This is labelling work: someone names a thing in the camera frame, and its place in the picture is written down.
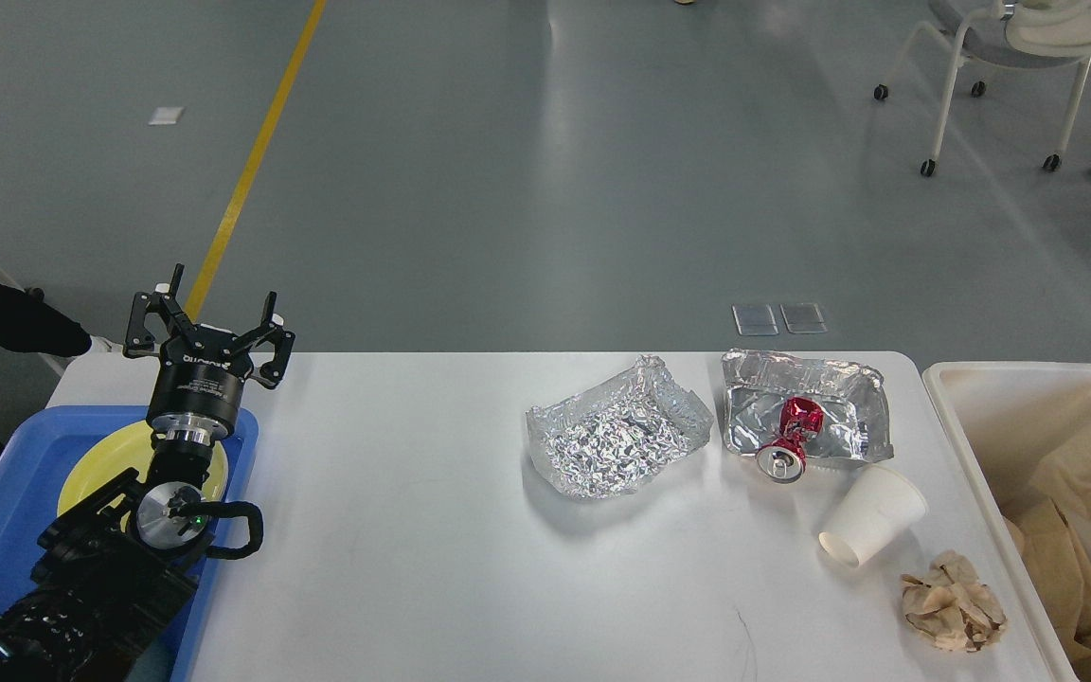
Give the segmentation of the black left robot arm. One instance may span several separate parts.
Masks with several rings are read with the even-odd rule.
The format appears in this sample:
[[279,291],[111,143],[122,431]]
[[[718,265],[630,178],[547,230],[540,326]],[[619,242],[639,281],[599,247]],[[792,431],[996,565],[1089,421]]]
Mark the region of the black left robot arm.
[[233,436],[245,381],[276,388],[293,333],[269,291],[254,330],[195,323],[177,302],[185,272],[134,295],[127,358],[160,363],[146,472],[124,469],[47,526],[34,588],[0,614],[0,681],[122,681],[197,590],[201,560],[242,560],[261,510],[206,496],[215,445]]

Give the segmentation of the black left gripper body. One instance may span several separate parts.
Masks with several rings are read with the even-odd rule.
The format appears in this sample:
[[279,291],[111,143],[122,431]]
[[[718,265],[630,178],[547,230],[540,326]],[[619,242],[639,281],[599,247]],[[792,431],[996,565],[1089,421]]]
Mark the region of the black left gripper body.
[[212,361],[185,352],[181,342],[172,357],[163,350],[146,354],[160,364],[146,414],[155,435],[200,446],[233,435],[243,383],[255,370],[250,359],[239,355]]

